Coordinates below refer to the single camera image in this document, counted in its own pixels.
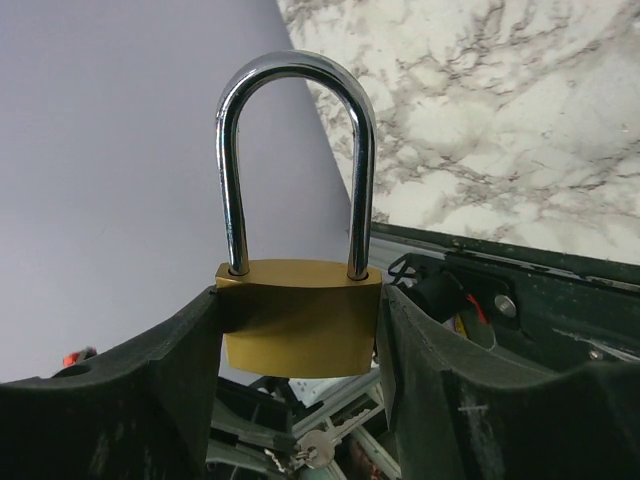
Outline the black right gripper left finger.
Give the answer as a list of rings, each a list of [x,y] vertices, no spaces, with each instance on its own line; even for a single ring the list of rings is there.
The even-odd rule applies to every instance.
[[[221,343],[208,287],[106,352],[2,384],[2,478],[205,478]]]

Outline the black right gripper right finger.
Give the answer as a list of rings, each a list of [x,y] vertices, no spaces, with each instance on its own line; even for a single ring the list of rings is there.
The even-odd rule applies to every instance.
[[[635,479],[639,367],[563,374],[463,338],[399,288],[377,331],[386,416],[406,479]]]

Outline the silver key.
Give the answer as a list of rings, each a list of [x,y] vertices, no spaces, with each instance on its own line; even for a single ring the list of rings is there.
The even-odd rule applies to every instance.
[[[289,457],[279,457],[264,448],[263,452],[274,462],[283,474],[292,474],[301,467],[319,469],[328,466],[335,456],[336,446],[357,427],[380,412],[381,407],[366,408],[339,425],[326,421],[327,429],[314,429],[305,433],[296,443],[294,453]]]

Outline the brass padlock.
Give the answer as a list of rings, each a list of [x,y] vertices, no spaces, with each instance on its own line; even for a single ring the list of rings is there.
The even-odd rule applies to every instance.
[[[352,128],[352,187],[346,251],[330,258],[295,234],[281,253],[253,256],[240,178],[240,120],[246,104],[280,80],[315,83],[333,94]],[[311,52],[267,53],[242,66],[221,94],[216,160],[228,258],[215,274],[231,367],[276,377],[349,377],[371,368],[382,274],[369,263],[377,132],[361,84]]]

